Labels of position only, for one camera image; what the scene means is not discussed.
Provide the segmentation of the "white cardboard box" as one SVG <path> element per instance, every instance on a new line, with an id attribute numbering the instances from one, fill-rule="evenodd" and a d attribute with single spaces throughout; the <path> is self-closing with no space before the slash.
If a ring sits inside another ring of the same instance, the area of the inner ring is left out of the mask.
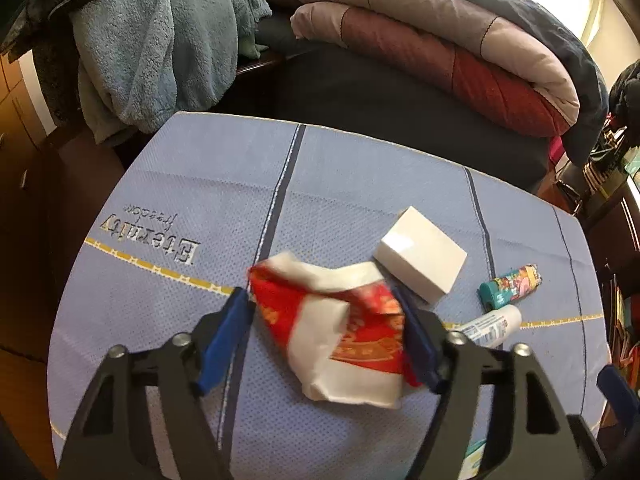
<path id="1" fill-rule="evenodd" d="M 468 254 L 414 207 L 381 238 L 374 258 L 429 304 L 448 295 Z"/>

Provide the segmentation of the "colourful cartoon tube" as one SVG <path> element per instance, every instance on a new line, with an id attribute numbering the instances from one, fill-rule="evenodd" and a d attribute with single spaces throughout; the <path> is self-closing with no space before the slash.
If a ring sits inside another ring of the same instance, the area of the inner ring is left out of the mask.
<path id="1" fill-rule="evenodd" d="M 496 310 L 518 301 L 536 290 L 542 276 L 536 264 L 526 264 L 498 278 L 480 284 L 478 296 L 484 307 Z"/>

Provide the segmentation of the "dark navy mattress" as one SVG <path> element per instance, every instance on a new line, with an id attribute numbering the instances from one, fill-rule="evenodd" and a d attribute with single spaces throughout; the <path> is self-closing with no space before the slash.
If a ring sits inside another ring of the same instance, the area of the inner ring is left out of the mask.
<path id="1" fill-rule="evenodd" d="M 437 155 L 536 192 L 548 141 L 521 136 L 451 94 L 335 44 L 298 40 L 288 17 L 258 24 L 264 62 L 248 66 L 217 113 L 304 122 Z"/>

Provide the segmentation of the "teal fleece blanket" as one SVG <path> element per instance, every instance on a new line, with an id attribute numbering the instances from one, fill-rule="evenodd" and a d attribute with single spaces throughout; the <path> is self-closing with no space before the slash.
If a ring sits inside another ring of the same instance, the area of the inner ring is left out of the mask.
<path id="1" fill-rule="evenodd" d="M 179 110 L 204 112 L 259 58 L 266 0 L 93 0 L 73 13 L 78 90 L 96 143 L 153 134 Z"/>

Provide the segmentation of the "blue woven table cloth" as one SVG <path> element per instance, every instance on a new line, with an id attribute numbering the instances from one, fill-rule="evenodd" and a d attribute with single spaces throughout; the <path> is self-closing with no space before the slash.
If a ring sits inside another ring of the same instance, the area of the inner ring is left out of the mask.
<path id="1" fill-rule="evenodd" d="M 350 305 L 376 277 L 374 254 L 418 212 L 420 248 L 446 289 L 450 326 L 478 318 L 477 289 L 526 264 L 541 285 L 518 303 L 513 340 L 529 344 L 567 413 L 597 430 L 596 380 L 610 358 L 584 232 L 514 186 L 411 148 L 328 128 L 204 113 L 175 115 L 96 215 L 70 271 L 52 333 L 52 440 L 63 454 L 82 395 L 115 344 L 152 349 L 193 330 L 258 271 L 258 308 L 203 401 L 239 479 L 401 479 L 437 400 L 396 382 L 343 391 L 337 372 L 391 356 L 364 344 Z M 344 354 L 350 361 L 343 362 Z"/>

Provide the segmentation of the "pink red folded quilt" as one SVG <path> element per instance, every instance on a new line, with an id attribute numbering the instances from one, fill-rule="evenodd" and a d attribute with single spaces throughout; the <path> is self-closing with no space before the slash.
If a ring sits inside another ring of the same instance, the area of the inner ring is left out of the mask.
<path id="1" fill-rule="evenodd" d="M 577 91 L 556 55 L 469 1 L 269 1 L 293 7 L 296 39 L 394 66 L 522 136 L 562 136 L 577 122 Z"/>

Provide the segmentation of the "red white wrapper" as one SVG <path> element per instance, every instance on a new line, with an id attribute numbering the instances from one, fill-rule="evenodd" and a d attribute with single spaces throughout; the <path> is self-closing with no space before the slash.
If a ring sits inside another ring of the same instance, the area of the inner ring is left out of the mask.
<path id="1" fill-rule="evenodd" d="M 411 377 L 405 315 L 373 262 L 328 269 L 281 252 L 252 266 L 248 278 L 304 396 L 398 407 Z"/>

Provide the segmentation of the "white glue stick pink cap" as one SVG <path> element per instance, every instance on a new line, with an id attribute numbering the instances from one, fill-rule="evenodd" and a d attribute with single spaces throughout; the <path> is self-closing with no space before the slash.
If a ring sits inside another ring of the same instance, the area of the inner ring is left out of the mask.
<path id="1" fill-rule="evenodd" d="M 522 324 L 522 315 L 518 307 L 506 306 L 491 310 L 475 320 L 456 327 L 470 341 L 485 348 L 497 348 L 509 337 L 517 333 Z"/>

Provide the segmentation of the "wet wipes pack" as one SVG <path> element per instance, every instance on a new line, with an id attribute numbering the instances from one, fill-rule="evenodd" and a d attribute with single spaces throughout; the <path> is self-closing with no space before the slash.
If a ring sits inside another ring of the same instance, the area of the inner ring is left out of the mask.
<path id="1" fill-rule="evenodd" d="M 477 476 L 485 451 L 485 440 L 470 444 L 458 475 L 459 480 L 469 480 Z"/>

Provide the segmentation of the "dark wooden desk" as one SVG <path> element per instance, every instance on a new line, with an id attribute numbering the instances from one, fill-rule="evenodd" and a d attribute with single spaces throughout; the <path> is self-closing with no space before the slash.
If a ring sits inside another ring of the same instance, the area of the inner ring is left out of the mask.
<path id="1" fill-rule="evenodd" d="M 614 171 L 577 218 L 598 272 L 620 272 L 639 259 L 639 190 L 629 174 Z"/>

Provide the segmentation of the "wooden cabinet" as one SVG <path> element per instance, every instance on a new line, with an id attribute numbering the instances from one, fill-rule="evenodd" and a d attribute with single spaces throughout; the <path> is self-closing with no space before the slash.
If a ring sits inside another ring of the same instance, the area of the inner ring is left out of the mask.
<path id="1" fill-rule="evenodd" d="M 8 198 L 25 182 L 25 171 L 55 129 L 43 102 L 32 60 L 27 75 L 20 61 L 1 57 L 1 197 Z"/>

